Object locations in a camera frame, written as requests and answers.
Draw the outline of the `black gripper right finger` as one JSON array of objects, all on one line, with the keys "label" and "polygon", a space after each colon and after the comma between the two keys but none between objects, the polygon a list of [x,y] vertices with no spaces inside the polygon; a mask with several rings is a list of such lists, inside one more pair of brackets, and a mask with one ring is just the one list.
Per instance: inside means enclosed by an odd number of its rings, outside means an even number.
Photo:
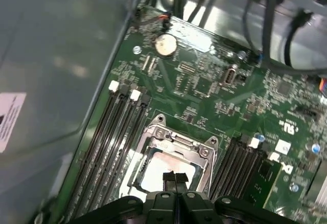
[{"label": "black gripper right finger", "polygon": [[185,173],[176,174],[179,213],[183,223],[294,223],[286,217],[255,207],[232,196],[211,202],[203,193],[188,191]]}]

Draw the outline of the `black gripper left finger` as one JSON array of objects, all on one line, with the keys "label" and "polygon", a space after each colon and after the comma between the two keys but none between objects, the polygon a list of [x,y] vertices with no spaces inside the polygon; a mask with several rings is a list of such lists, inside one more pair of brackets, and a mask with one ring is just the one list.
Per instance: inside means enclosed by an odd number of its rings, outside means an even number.
[{"label": "black gripper left finger", "polygon": [[143,202],[125,196],[73,220],[73,223],[174,223],[176,193],[174,172],[164,173],[163,191],[150,192]]}]

